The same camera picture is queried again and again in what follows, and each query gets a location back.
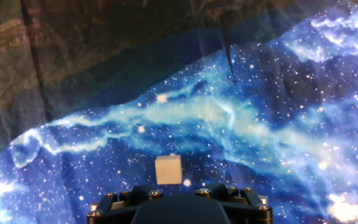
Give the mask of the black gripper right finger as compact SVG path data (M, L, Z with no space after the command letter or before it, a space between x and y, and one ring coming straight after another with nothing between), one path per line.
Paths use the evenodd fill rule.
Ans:
M273 208L250 187L239 189L223 183L210 183L196 195L217 201L229 223L273 224Z

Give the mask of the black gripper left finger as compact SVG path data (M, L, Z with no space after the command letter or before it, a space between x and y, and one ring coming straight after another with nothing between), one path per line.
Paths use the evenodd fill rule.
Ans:
M163 192L149 185L137 185L132 190L105 194L86 216L87 224L131 223L140 206L163 197Z

